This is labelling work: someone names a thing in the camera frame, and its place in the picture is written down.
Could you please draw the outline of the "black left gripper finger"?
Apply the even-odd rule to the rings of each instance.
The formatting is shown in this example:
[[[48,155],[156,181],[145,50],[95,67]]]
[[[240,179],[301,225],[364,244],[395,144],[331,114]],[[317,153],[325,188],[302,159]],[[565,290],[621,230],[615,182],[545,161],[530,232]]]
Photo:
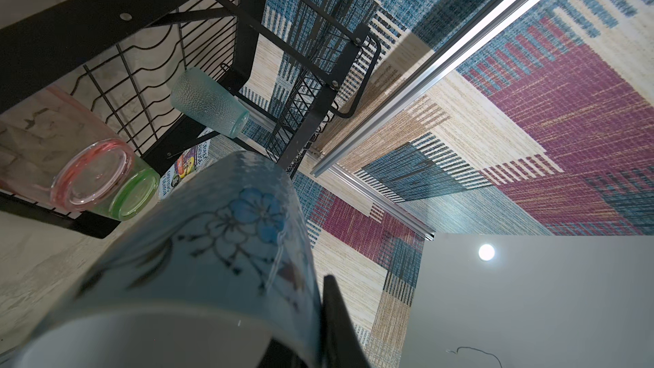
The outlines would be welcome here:
[[[323,280],[320,341],[323,367],[371,367],[334,275]]]

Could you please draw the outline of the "blue white ceramic mug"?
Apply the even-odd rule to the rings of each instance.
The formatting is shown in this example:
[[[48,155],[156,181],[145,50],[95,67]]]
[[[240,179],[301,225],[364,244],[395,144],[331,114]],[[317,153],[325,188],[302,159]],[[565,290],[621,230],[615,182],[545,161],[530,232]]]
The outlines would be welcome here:
[[[321,299],[286,171],[236,152],[177,187],[47,313],[15,367],[318,367]]]

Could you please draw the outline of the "green plastic cup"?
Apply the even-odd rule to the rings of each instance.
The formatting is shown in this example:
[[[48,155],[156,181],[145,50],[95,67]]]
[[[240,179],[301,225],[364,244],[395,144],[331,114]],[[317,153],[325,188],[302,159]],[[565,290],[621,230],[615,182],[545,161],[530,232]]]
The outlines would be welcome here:
[[[147,206],[158,192],[159,182],[158,172],[142,158],[135,157],[124,182],[90,212],[116,221],[127,221]]]

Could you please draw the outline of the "teal translucent plastic cup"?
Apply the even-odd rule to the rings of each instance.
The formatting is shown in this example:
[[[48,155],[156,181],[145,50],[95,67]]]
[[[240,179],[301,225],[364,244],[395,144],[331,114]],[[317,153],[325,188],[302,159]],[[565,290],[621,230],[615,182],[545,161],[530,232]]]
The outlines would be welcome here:
[[[170,100],[187,117],[229,138],[238,136],[250,118],[236,96],[196,67],[177,78]]]

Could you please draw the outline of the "black wire dish rack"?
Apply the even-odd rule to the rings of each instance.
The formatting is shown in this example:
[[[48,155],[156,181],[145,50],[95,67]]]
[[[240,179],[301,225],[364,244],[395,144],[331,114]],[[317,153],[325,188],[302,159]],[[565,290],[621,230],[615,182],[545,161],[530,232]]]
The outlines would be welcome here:
[[[342,106],[356,107],[381,44],[373,0],[1,0],[1,115],[56,86],[161,176],[213,131],[175,109],[199,68],[267,125],[266,155],[295,173]],[[1,188],[3,212],[102,239],[120,221]]]

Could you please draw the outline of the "pink translucent plastic cup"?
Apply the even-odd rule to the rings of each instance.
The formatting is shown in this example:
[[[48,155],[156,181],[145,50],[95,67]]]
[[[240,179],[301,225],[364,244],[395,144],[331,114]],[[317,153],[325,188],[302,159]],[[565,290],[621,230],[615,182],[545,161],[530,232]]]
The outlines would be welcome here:
[[[107,124],[56,86],[1,115],[1,188],[66,211],[114,193],[136,155]]]

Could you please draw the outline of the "treehouse paperback book on table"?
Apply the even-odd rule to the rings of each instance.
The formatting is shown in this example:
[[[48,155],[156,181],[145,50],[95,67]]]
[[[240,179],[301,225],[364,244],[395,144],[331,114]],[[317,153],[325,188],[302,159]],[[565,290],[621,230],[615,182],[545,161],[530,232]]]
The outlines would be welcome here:
[[[161,176],[158,187],[158,198],[165,199],[186,178],[202,170],[209,163],[209,147],[211,140],[207,139],[197,146],[185,150],[179,158]]]

